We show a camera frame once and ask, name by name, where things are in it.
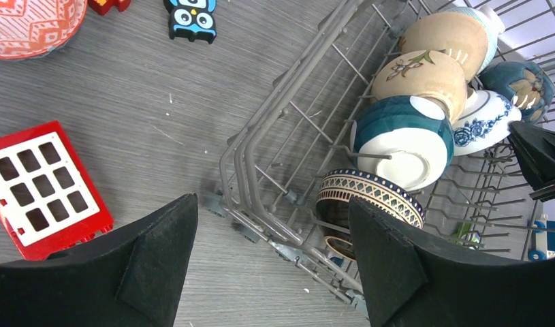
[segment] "ceramic dish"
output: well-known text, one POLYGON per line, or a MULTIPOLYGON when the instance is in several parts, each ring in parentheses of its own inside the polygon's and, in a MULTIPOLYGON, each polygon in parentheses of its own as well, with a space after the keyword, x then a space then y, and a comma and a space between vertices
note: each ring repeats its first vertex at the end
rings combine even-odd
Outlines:
POLYGON ((539 122, 552 103, 555 86, 550 77, 532 61, 503 61, 480 75, 483 87, 496 91, 522 111, 525 123, 539 122))
POLYGON ((375 101, 396 95, 432 100, 450 123, 458 120, 467 98, 464 71, 455 59, 439 51, 414 51, 388 63, 371 88, 375 101))
POLYGON ((400 39, 403 53, 444 50, 471 80, 481 70, 488 53, 488 34, 474 18, 459 12, 439 12, 413 23, 400 39))
POLYGON ((505 139, 508 124, 522 119, 522 114, 506 97, 494 91, 469 89, 466 110, 453 124, 454 155, 469 155, 482 151, 505 139))
MULTIPOLYGON (((423 228, 426 222, 421 204, 404 189, 374 174, 352 169, 337 169, 325 175, 317 194, 318 219, 349 228, 347 209, 352 196, 365 199, 417 228, 423 228)), ((323 234, 329 248, 344 258, 355 260, 350 235, 331 228, 323 228, 323 234)))
POLYGON ((86 0, 0 1, 0 59, 41 57, 78 30, 86 0))
POLYGON ((435 103, 422 97, 389 97, 369 106, 351 129, 354 153, 391 155, 358 157, 359 170, 376 174, 413 191, 435 182, 454 156, 451 125, 435 103))
POLYGON ((457 12, 471 17, 479 22, 488 34, 488 51, 481 67, 479 68, 479 72, 481 72, 490 64, 496 55, 496 50, 498 50, 498 36, 506 30, 504 22, 488 5, 484 5, 479 9, 469 7, 453 7, 448 9, 446 12, 457 12))

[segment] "dish rack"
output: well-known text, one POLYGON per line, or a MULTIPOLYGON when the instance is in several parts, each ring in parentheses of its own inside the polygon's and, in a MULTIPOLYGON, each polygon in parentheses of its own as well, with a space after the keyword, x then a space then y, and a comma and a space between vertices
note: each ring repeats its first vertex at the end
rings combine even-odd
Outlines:
MULTIPOLYGON (((269 243, 284 260, 365 316, 357 265, 332 257, 318 226, 349 231, 317 220, 316 185, 329 170, 350 168, 349 158, 361 156, 346 144, 354 117, 369 102, 371 73, 399 55, 399 37, 415 19, 453 2, 341 1, 318 24, 317 34, 291 68, 273 82, 257 112, 227 141, 219 161, 221 190, 202 196, 202 206, 233 219, 252 242, 269 243)), ((503 18, 527 2, 508 0, 494 10, 503 18)), ((545 3, 545 14, 555 17, 554 4, 545 3)), ((514 49, 500 44, 495 60, 519 59, 517 50, 546 39, 514 49)), ((551 67, 546 68, 551 76, 555 71, 555 50, 526 59, 551 67)), ((555 108, 542 123, 553 121, 555 108)), ((524 260, 536 230, 531 226, 541 214, 541 204, 529 192, 504 140, 482 154, 457 157, 436 183, 413 195, 425 204, 425 231, 477 251, 524 260), (461 223, 469 236, 456 233, 461 223)))

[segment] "red patterned bowl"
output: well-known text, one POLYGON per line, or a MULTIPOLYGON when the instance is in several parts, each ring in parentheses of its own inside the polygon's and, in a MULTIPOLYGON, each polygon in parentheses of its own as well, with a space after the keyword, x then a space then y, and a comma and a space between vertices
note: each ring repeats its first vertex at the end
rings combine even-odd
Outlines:
POLYGON ((0 0, 0 59, 48 54, 80 26, 86 0, 0 0))

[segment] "white grid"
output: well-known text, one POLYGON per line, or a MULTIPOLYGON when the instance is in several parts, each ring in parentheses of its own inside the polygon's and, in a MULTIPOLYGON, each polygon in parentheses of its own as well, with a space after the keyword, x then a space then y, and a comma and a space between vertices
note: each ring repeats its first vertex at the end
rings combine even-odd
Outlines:
POLYGON ((74 162, 71 160, 67 149, 61 142, 59 135, 56 132, 52 132, 46 134, 44 136, 40 136, 38 138, 34 138, 32 140, 28 140, 26 142, 22 142, 19 144, 15 144, 13 146, 9 146, 5 149, 0 150, 0 159, 8 157, 13 166, 15 167, 16 171, 18 172, 19 176, 13 178, 9 181, 5 181, 0 173, 0 200, 4 199, 7 204, 2 206, 0 204, 0 216, 5 217, 6 220, 11 225, 12 229, 16 232, 17 237, 19 238, 21 244, 23 246, 31 245, 47 236, 50 236, 58 231, 67 228, 75 223, 94 215, 100 211, 99 206, 93 199, 93 195, 85 185, 82 177, 77 170, 77 167, 74 165, 74 162), (52 143, 54 149, 59 154, 61 158, 60 161, 53 163, 52 165, 48 164, 45 160, 45 157, 42 155, 39 146, 52 143), (18 154, 25 151, 31 150, 37 159, 40 168, 32 171, 27 172, 25 167, 23 166, 22 162, 18 158, 18 154), (69 172, 71 178, 73 179, 74 184, 67 189, 63 189, 59 184, 57 178, 53 174, 53 171, 59 168, 66 168, 69 172), (46 196, 45 198, 41 197, 40 192, 37 190, 37 187, 33 183, 33 178, 45 175, 52 188, 54 189, 54 193, 50 196, 46 196), (31 196, 34 199, 34 202, 26 205, 20 206, 17 199, 14 197, 13 193, 11 192, 11 187, 24 183, 31 196), (81 211, 80 213, 76 213, 73 206, 71 205, 70 201, 68 200, 67 196, 75 191, 79 191, 82 195, 86 205, 88 206, 87 209, 81 211), (51 203, 55 200, 60 200, 65 207, 65 210, 69 214, 67 219, 62 221, 56 221, 50 212, 49 208, 47 207, 48 203, 51 203), (32 226, 31 222, 27 218, 27 212, 39 208, 43 213, 43 216, 46 218, 49 226, 36 232, 34 227, 32 226))

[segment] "blue rose pattern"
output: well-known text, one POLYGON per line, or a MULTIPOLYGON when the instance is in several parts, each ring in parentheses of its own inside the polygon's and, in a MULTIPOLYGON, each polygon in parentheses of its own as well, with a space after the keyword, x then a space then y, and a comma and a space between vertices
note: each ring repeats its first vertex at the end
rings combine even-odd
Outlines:
POLYGON ((478 121, 474 119, 471 123, 467 121, 464 126, 456 128, 456 130, 454 130, 454 142, 456 146, 468 146, 471 142, 476 141, 477 138, 486 138, 486 134, 490 133, 492 128, 494 128, 499 121, 509 115, 512 104, 503 95, 498 94, 498 97, 504 102, 504 113, 492 120, 478 121))

